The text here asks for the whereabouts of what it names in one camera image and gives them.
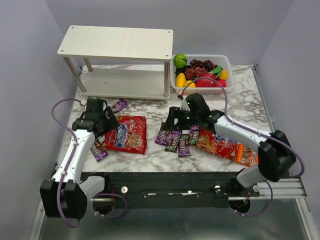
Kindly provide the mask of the red candy bag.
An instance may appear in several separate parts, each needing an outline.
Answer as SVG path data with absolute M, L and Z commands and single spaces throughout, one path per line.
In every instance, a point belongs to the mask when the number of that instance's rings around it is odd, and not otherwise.
M 144 155 L 147 150 L 147 120 L 144 116 L 118 115 L 119 127 L 106 133 L 101 149 Z
M 200 130 L 196 148 L 232 161 L 244 150 L 244 146 L 236 140 L 208 130 Z

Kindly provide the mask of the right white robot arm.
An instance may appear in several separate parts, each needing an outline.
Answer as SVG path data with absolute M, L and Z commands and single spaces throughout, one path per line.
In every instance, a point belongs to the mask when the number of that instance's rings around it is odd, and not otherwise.
M 259 130 L 229 118 L 220 110 L 211 110 L 198 93 L 178 98 L 181 105 L 169 108 L 163 126 L 165 130 L 188 130 L 191 126 L 200 126 L 219 137 L 231 138 L 258 155 L 256 165 L 241 170 L 231 179 L 234 192 L 242 192 L 260 182 L 278 182 L 296 162 L 296 155 L 282 131 Z

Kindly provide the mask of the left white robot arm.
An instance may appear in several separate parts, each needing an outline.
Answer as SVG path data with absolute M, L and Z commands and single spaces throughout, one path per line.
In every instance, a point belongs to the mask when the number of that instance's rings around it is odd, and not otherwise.
M 72 126 L 63 126 L 71 134 L 69 147 L 56 172 L 39 189 L 47 217 L 63 220 L 84 217 L 88 201 L 105 188 L 102 176 L 89 176 L 81 181 L 86 157 L 98 138 L 119 125 L 106 100 L 89 98 L 85 111 Z

